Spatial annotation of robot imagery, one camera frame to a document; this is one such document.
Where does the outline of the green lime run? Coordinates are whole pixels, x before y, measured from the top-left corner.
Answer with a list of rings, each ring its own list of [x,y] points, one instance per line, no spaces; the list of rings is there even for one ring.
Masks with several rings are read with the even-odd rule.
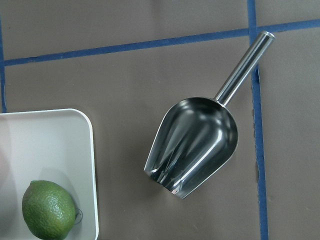
[[[47,180],[30,182],[22,198],[22,215],[30,232],[41,240],[63,240],[76,220],[71,195]]]

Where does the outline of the white square tray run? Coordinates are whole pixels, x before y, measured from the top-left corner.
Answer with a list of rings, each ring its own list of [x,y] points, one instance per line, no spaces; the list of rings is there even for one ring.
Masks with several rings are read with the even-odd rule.
[[[69,240],[98,238],[93,128],[83,112],[68,108],[1,114],[1,239],[34,239],[22,214],[23,195],[34,180],[52,181],[72,196],[77,217]]]

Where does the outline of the stainless steel ice scoop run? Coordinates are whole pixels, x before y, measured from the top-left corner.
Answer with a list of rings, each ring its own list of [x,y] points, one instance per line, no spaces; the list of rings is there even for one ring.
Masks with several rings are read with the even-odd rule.
[[[227,104],[274,40],[260,32],[215,97],[189,97],[167,111],[144,166],[153,181],[184,199],[233,156],[239,134]]]

